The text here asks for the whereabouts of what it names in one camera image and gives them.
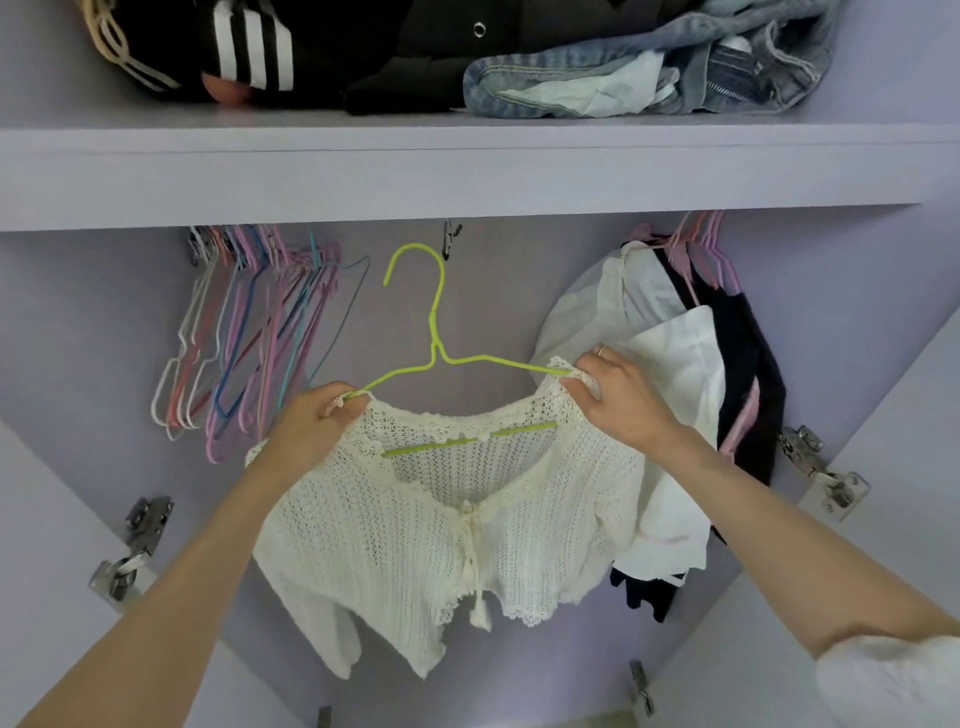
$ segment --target folded denim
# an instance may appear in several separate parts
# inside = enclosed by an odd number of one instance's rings
[[[650,33],[475,61],[464,74],[464,98],[467,108],[481,116],[575,117],[580,114],[517,101],[503,92],[607,75],[644,51],[661,50],[667,53],[665,64],[678,67],[681,78],[673,94],[643,113],[778,113],[800,102],[827,72],[827,42],[839,3],[708,0],[700,12],[689,12]],[[717,42],[736,36],[745,42]]]

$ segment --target white fabric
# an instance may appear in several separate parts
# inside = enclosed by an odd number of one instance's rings
[[[671,406],[697,409],[708,362],[719,356],[708,308],[626,347],[651,367]],[[558,426],[490,436],[550,422]],[[479,439],[381,457],[460,437]],[[640,453],[590,425],[554,376],[533,396],[475,417],[373,400],[271,512],[253,555],[335,674],[348,677],[360,653],[347,609],[425,676],[444,655],[443,627],[461,597],[473,597],[470,621],[490,629],[484,591],[507,617],[533,625],[596,586],[634,537],[644,466]]]
[[[560,107],[581,116],[601,118],[640,113],[673,91],[673,85],[657,92],[662,51],[644,51],[612,73],[569,81],[544,81],[526,89],[500,91],[511,101]]]
[[[689,313],[701,310],[712,324],[706,306]],[[543,324],[533,363],[542,365],[551,356],[575,361],[603,343],[655,374],[657,358],[637,356],[635,340],[643,336],[649,342],[651,337],[662,337],[673,331],[659,328],[663,322],[686,315],[655,251],[641,242],[628,243],[587,270],[557,301]],[[677,345],[674,340],[659,338],[654,350],[669,351]],[[676,380],[684,395],[669,404],[682,423],[715,443],[726,386],[723,358],[715,337],[702,352],[707,355],[701,366]],[[613,565],[635,579],[667,581],[672,574],[705,568],[710,523],[693,498],[653,463],[644,469],[643,493],[636,537]]]
[[[846,728],[960,725],[960,639],[846,640],[817,661],[817,683]]]

